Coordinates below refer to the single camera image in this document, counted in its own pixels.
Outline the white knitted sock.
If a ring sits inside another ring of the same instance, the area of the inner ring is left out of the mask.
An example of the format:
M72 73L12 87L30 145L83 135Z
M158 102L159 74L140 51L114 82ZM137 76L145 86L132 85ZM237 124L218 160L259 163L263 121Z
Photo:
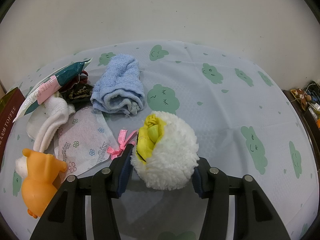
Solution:
M33 150L42 153L47 150L55 132L74 113L72 104L55 95L37 107L27 122L27 134L34 140Z

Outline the white pompom ball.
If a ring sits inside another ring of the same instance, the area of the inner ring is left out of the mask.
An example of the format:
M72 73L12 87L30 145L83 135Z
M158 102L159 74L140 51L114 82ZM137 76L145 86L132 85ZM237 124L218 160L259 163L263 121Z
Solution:
M25 156L16 159L15 171L23 179L28 176L27 158Z

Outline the red and black fabric scrunchie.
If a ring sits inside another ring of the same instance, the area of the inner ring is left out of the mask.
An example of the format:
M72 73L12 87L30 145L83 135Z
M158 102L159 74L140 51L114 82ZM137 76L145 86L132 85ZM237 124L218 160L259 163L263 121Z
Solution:
M83 70L66 85L59 89L59 93L68 104L78 111L91 102L93 86L88 83L88 72Z

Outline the white floral drawstring pouch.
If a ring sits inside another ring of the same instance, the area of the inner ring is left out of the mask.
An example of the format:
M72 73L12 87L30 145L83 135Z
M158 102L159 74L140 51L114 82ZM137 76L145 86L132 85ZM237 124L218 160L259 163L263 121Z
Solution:
M121 156L136 135L133 132L127 137L126 133L122 129L115 138L102 112L91 105L71 115L54 137L55 156L67 164L62 179L81 175L100 163L110 163Z

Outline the cloud-print tablecloth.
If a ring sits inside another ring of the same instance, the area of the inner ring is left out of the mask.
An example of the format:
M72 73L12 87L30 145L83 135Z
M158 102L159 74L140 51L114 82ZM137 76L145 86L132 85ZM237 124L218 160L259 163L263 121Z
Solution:
M175 111L195 131L198 154L225 174L250 174L274 205L291 239L300 239L317 216L319 185L312 148L297 112L277 84L256 63L224 51L177 41L123 43L69 55L15 85L23 94L56 69L92 58L86 70L95 84L103 75L111 53L129 54L140 67L146 103L137 115L112 115L107 123L114 136L142 126L152 110ZM212 83L202 68L213 66L222 75ZM40 219L27 213L21 196L21 178L15 160L23 148L32 148L26 126L29 116L18 119L10 133L1 170L1 214L19 239L30 239ZM249 142L267 159L255 165ZM114 200L121 239L197 239L206 200L191 183L181 190L148 189L133 172L127 190Z

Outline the cluttered side shelf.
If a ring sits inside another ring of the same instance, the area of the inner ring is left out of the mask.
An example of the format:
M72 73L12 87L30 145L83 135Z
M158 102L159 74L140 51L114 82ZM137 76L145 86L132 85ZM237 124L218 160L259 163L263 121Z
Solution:
M304 88L283 90L300 118L319 163L319 83L310 81Z

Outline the orange rubber duck toy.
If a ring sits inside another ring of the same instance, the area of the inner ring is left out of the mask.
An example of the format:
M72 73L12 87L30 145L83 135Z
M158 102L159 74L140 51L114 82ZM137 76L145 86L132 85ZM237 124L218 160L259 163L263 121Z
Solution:
M67 163L52 154L28 148L23 149L22 154L26 157L28 172L22 183L22 198L28 214L37 219L57 193L53 183L60 173L67 171Z

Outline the blue towel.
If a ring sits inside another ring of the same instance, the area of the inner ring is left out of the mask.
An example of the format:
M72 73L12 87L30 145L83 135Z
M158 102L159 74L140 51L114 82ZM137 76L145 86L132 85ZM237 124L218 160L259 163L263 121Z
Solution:
M119 54L112 57L93 87L93 108L108 114L136 115L144 107L145 96L139 77L139 63L133 56Z

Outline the green and white tissue pack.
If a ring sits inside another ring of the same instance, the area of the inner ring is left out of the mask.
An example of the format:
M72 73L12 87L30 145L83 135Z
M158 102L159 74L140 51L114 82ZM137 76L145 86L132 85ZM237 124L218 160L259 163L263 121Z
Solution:
M17 121L19 118L37 109L37 107L39 107L39 105L46 101L51 95L71 81L72 78L80 74L91 63L91 61L92 59L87 59L85 61L73 62L67 66L61 67L51 76L36 85L21 104L20 109L12 122Z

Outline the red and gold tin box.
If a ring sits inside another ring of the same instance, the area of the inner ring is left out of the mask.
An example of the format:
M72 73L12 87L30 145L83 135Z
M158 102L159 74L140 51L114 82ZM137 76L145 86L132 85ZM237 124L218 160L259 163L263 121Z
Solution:
M17 112L25 100L21 90L16 87L1 98L1 116L0 116L0 155L1 164L5 146L10 135L13 120L16 118Z

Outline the white and yellow plush toy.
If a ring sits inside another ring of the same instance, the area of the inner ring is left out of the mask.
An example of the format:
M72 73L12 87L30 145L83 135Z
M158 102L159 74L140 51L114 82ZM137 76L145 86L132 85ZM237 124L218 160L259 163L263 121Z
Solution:
M194 130L178 116L153 111L139 128L131 165L148 188L184 188L198 166Z

